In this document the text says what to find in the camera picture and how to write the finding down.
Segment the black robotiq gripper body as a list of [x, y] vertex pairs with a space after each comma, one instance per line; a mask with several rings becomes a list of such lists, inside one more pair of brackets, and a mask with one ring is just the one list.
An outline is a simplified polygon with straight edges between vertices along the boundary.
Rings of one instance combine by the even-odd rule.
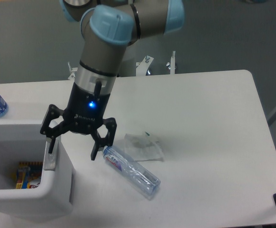
[[102, 83], [96, 83], [92, 92], [73, 84], [62, 122], [68, 131], [91, 134], [103, 125], [103, 115], [110, 95], [102, 95], [102, 89]]

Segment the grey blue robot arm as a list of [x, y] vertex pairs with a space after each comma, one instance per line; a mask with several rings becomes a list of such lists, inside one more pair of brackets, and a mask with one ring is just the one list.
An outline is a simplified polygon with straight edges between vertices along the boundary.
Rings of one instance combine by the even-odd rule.
[[137, 40], [167, 34], [184, 25], [180, 0], [62, 1], [67, 16], [80, 22], [85, 40], [79, 67], [65, 109], [49, 105], [40, 133], [46, 152], [54, 151], [57, 138], [73, 132], [91, 135], [97, 152], [114, 142], [117, 123], [104, 112], [127, 47]]

